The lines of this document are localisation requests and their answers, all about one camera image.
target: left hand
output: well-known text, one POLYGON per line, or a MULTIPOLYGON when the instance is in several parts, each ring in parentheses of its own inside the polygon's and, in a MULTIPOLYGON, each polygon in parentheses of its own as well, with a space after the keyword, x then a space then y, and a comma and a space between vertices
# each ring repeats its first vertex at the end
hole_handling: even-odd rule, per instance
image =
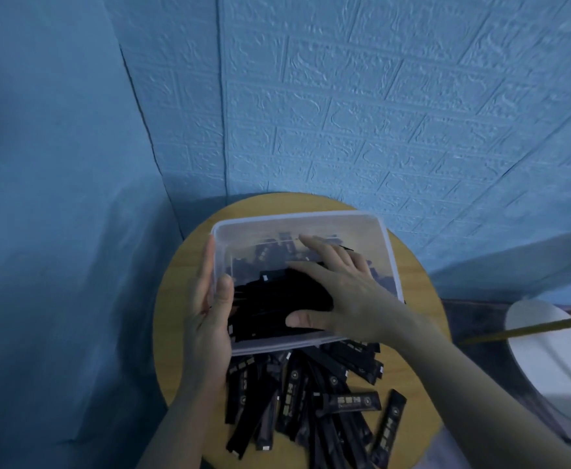
POLYGON ((212 306, 208 304, 214 268, 214 236, 203 247, 201 265, 188 283, 188 307, 184 316, 184 366, 179 391, 217 391, 223 386, 231 340, 227 319, 234 300, 234 283, 229 275, 219 277, 212 306))

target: right hand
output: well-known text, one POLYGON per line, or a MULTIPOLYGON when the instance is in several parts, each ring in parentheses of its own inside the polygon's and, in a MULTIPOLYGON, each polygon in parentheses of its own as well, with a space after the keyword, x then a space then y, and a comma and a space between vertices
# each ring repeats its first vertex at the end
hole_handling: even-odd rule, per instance
POLYGON ((320 237, 301 235, 299 239, 321 256, 326 268, 310 261, 290 261, 288 266, 323 285, 333 298, 334 309, 331 312, 300 309, 288 315, 286 325, 330 331, 390 347, 406 337, 415 313, 374 280, 362 255, 320 237))

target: hand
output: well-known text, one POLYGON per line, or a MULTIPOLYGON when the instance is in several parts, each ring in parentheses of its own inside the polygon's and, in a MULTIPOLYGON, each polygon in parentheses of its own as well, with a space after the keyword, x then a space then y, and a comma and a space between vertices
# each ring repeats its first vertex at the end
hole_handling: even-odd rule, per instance
POLYGON ((223 386, 231 340, 227 318, 234 300, 234 284, 229 275, 219 277, 216 297, 209 306, 214 268, 214 236, 203 247, 196 277, 188 283, 188 307, 184 316, 184 366, 180 391, 217 391, 223 386))
POLYGON ((391 347, 402 341, 415 314, 374 280, 363 256, 320 237, 301 235, 299 239, 321 256, 327 268, 310 261, 290 261, 288 266, 323 285, 333 298, 334 309, 328 313, 295 311, 285 320, 289 327, 321 329, 391 347))

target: forearm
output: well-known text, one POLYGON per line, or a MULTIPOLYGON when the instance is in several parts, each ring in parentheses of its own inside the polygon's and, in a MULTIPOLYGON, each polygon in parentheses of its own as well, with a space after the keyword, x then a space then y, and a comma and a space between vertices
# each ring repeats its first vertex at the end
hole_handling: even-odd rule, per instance
POLYGON ((137 469, 198 469, 217 390, 180 386, 137 469))
POLYGON ((571 469, 571 448, 417 316, 397 350, 474 469, 571 469))

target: blue textured wall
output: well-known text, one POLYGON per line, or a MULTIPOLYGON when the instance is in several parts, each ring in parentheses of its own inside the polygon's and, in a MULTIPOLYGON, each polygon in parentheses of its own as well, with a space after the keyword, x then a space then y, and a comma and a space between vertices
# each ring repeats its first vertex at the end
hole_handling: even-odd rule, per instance
POLYGON ((179 242, 102 0, 0 0, 0 469, 135 467, 179 242))
POLYGON ((571 232, 571 0, 107 5, 185 233, 243 194, 323 194, 381 213, 459 298, 521 294, 543 263, 449 267, 571 232))

